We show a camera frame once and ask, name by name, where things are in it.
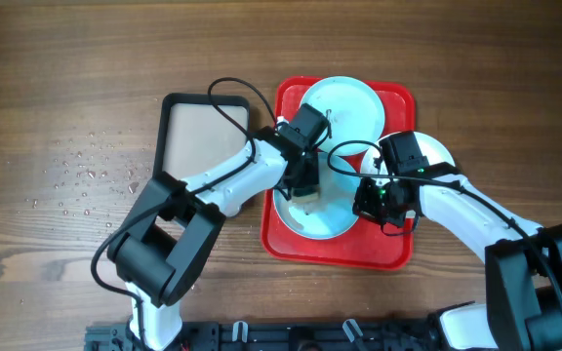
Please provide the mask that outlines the green yellow sponge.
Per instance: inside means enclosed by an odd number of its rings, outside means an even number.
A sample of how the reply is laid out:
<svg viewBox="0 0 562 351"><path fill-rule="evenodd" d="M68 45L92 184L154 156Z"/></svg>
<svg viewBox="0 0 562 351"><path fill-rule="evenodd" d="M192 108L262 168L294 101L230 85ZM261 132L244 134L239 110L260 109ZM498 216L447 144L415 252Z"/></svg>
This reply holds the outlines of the green yellow sponge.
<svg viewBox="0 0 562 351"><path fill-rule="evenodd" d="M295 188L292 191L292 201L296 204L311 203L319 199L317 188Z"/></svg>

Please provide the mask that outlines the light blue plate bottom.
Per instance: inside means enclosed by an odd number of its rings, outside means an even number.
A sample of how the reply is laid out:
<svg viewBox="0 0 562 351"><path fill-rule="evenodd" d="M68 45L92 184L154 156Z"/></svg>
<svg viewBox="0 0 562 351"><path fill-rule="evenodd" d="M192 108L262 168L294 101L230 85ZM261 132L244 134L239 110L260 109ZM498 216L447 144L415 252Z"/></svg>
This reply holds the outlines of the light blue plate bottom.
<svg viewBox="0 0 562 351"><path fill-rule="evenodd" d="M328 154L318 154L319 197L307 203L287 201L278 191L273 192L274 209L281 221L293 232L312 240L328 240L350 229L358 216L352 212L358 177L331 170Z"/></svg>

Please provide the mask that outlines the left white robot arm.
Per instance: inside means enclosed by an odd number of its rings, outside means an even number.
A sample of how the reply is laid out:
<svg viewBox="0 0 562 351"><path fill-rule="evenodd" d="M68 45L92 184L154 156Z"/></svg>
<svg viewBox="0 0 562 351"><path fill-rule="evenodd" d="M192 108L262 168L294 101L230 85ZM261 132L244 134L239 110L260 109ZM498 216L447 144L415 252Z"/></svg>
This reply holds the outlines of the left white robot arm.
<svg viewBox="0 0 562 351"><path fill-rule="evenodd" d="M226 219L274 188L311 195L323 127L265 127L213 169L182 180L156 175L102 252L133 301L130 330L143 350L180 334L180 301L200 276Z"/></svg>

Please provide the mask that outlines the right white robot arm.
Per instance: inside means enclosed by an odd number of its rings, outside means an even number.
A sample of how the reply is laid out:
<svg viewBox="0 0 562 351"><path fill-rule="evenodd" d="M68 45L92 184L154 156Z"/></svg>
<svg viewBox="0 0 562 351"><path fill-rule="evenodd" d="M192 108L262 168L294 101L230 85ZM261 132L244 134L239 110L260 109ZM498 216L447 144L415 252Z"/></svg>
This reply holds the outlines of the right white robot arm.
<svg viewBox="0 0 562 351"><path fill-rule="evenodd" d="M522 218L442 162L402 174L363 174L353 209L402 226L407 212L452 232L483 262L486 300L437 319L452 350L562 349L562 224Z"/></svg>

